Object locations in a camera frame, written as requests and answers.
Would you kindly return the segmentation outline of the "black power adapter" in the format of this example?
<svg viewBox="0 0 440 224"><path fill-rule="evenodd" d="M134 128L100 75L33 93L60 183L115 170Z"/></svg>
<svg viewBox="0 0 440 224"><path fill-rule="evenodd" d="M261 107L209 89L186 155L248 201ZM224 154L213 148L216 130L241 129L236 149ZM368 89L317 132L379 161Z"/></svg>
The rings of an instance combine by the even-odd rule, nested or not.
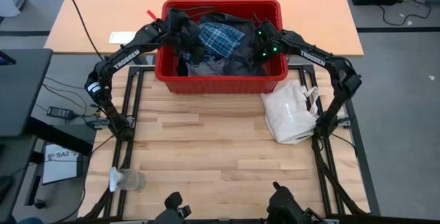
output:
<svg viewBox="0 0 440 224"><path fill-rule="evenodd" d="M58 107L49 107L46 116L60 118L64 120L73 120L74 112L69 109L62 109Z"/></svg>

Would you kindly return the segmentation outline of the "dark grey shorts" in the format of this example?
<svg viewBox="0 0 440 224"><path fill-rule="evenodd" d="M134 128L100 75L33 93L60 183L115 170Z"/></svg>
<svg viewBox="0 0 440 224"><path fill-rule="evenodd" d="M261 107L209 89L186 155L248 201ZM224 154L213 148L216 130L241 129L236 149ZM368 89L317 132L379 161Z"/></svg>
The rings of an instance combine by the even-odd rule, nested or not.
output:
<svg viewBox="0 0 440 224"><path fill-rule="evenodd" d="M224 67L224 75L227 76L266 76L262 65L249 66L248 63L253 59L253 45L256 38L255 24L252 19L244 19L231 14L222 12L212 12L202 16L198 24L221 23L229 25L234 29L245 34L240 45L234 49L230 61Z"/></svg>

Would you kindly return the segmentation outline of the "blue plaid shirt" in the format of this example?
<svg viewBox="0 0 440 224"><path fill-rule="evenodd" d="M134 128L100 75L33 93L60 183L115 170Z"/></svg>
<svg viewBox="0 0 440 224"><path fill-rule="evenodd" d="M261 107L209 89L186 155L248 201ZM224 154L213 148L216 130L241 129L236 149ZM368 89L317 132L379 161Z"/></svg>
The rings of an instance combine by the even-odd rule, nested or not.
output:
<svg viewBox="0 0 440 224"><path fill-rule="evenodd" d="M243 32L230 25L215 22L202 23L199 25L198 39L203 46L204 55L201 59L196 59L196 56L182 52L179 57L191 65L229 58L244 37Z"/></svg>

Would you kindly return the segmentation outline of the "black rig side beam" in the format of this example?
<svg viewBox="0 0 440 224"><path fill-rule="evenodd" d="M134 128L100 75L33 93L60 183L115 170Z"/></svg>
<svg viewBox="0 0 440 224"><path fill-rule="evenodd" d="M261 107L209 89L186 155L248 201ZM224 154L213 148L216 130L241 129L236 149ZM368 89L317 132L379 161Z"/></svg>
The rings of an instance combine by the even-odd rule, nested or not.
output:
<svg viewBox="0 0 440 224"><path fill-rule="evenodd" d="M380 207L377 201L377 196L375 193L375 188L373 185L373 180L371 176L371 171L369 168L369 164L366 158L366 151L364 147L364 143L362 140L358 117L356 115L353 103L349 100L345 104L346 113L350 119L350 127L351 127L351 137L353 144L356 148L356 157L357 162L360 168L360 174L362 177L362 181L364 184L364 189L366 193L366 198L368 201L368 206L371 211L371 214L374 216L380 216Z"/></svg>

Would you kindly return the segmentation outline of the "black desk top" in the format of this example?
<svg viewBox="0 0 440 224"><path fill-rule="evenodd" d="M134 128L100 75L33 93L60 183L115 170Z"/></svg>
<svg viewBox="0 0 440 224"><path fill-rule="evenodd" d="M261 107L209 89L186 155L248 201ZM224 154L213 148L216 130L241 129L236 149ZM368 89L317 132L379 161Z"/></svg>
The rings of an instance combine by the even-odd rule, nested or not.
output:
<svg viewBox="0 0 440 224"><path fill-rule="evenodd" d="M53 55L51 49L2 49L0 137L20 137L39 121L31 116Z"/></svg>

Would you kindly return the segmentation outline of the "white rectangular pad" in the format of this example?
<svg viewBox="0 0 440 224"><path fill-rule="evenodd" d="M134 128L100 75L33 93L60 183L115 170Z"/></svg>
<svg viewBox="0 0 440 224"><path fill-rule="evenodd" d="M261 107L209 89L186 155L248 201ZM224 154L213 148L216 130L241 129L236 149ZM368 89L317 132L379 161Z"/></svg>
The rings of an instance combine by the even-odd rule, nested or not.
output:
<svg viewBox="0 0 440 224"><path fill-rule="evenodd" d="M112 32L109 37L110 44L130 43L135 37L135 32Z"/></svg>

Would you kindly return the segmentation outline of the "light grey garment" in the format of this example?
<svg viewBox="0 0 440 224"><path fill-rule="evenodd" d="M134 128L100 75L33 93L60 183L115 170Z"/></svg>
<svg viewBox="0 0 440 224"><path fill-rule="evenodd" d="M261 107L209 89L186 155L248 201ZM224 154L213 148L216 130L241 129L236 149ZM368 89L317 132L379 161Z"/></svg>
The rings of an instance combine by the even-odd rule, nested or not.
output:
<svg viewBox="0 0 440 224"><path fill-rule="evenodd" d="M224 75L224 68L227 59L202 61L198 65L186 63L189 76L221 76Z"/></svg>

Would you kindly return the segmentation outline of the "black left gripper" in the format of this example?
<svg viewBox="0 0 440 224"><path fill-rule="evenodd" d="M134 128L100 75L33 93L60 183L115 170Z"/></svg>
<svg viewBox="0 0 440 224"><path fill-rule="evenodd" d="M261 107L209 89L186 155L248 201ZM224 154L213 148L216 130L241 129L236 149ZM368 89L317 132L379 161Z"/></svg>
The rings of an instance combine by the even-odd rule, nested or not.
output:
<svg viewBox="0 0 440 224"><path fill-rule="evenodd" d="M164 24L166 35L164 43L174 49L174 54L191 54L192 64L198 65L205 57L206 48L199 41L199 27L182 10L169 9ZM176 67L178 76L188 76L188 66L179 58Z"/></svg>

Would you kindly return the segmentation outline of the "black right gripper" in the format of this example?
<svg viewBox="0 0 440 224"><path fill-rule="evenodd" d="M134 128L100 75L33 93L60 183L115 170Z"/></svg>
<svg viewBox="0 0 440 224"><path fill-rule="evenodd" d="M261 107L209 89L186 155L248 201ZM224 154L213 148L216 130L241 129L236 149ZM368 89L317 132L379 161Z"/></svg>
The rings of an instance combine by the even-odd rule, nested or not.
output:
<svg viewBox="0 0 440 224"><path fill-rule="evenodd" d="M262 21L256 29L254 40L253 61L255 65L262 65L273 55L285 52L282 44L282 35L268 20Z"/></svg>

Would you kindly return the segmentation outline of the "red plastic bin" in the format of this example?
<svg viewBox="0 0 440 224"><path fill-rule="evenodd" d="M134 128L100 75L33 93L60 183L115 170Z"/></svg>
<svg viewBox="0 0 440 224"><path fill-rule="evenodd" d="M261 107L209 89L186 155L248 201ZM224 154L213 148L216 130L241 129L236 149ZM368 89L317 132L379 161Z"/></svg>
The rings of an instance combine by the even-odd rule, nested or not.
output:
<svg viewBox="0 0 440 224"><path fill-rule="evenodd" d="M191 9L212 6L216 11L251 19L267 19L281 29L281 5L277 0L168 0L162 6L164 18L171 8ZM268 93L288 75L286 56L276 54L263 64L265 76L179 76L178 57L171 47L158 49L155 76L164 82L172 93Z"/></svg>

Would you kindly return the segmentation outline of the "black desk stand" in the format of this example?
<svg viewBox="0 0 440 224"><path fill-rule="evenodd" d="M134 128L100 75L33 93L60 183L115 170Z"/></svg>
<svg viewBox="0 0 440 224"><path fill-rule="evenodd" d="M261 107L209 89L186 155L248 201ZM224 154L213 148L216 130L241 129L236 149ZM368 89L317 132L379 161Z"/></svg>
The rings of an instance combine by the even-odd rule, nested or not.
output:
<svg viewBox="0 0 440 224"><path fill-rule="evenodd" d="M82 155L90 155L92 144L35 118L30 118L17 136L0 137L0 224L12 222L12 211L38 139Z"/></svg>

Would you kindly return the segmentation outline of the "white printed paper sheet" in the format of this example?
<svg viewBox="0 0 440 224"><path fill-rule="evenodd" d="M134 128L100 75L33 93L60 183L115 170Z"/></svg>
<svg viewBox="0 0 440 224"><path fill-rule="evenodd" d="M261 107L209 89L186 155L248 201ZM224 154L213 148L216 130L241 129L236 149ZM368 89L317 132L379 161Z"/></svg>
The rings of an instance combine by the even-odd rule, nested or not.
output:
<svg viewBox="0 0 440 224"><path fill-rule="evenodd" d="M81 175L81 157L77 152L55 144L45 147L42 184L72 179Z"/></svg>

